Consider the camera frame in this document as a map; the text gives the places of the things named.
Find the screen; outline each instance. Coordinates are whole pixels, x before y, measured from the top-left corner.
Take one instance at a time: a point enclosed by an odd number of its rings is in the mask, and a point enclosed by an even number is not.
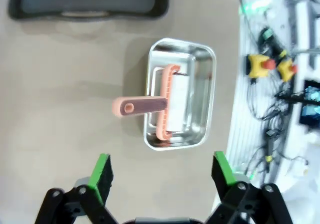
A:
[[[305,81],[304,86],[306,100],[320,101],[320,83]],[[320,106],[303,105],[299,122],[312,128],[320,128]]]

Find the beige table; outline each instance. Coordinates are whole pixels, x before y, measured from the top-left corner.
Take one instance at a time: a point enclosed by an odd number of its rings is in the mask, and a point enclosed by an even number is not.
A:
[[[107,207],[119,222],[210,214],[212,155],[227,147],[232,114],[238,0],[170,1],[156,21],[20,23],[0,0],[0,223],[32,223],[46,191],[68,191],[100,153],[111,153]],[[115,97],[144,94],[148,51],[163,37],[217,55],[210,136],[197,148],[153,151],[139,118],[111,114]]]

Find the brush handle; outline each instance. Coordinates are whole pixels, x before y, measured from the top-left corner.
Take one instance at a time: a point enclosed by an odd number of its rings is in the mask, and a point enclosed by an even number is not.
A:
[[[167,101],[163,97],[119,97],[112,104],[112,112],[119,118],[159,112],[167,108]]]

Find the black tray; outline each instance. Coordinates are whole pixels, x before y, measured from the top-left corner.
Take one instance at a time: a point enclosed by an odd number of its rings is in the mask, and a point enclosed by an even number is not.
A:
[[[112,17],[158,18],[169,0],[9,0],[13,19],[97,20]]]

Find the screw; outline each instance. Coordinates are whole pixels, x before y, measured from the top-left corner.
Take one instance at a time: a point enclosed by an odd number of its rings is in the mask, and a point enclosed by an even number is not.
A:
[[[80,195],[84,194],[86,192],[86,188],[80,188],[79,193]]]
[[[274,190],[272,189],[272,187],[270,187],[269,185],[265,186],[265,189],[266,189],[266,191],[269,192],[269,193],[273,193],[273,192],[274,192]]]
[[[245,189],[246,189],[246,187],[245,187],[245,185],[244,185],[243,183],[239,183],[239,184],[238,184],[238,188],[239,188],[240,190],[245,190]]]
[[[59,196],[60,192],[59,191],[55,191],[54,193],[52,193],[52,196],[55,198],[57,196]]]

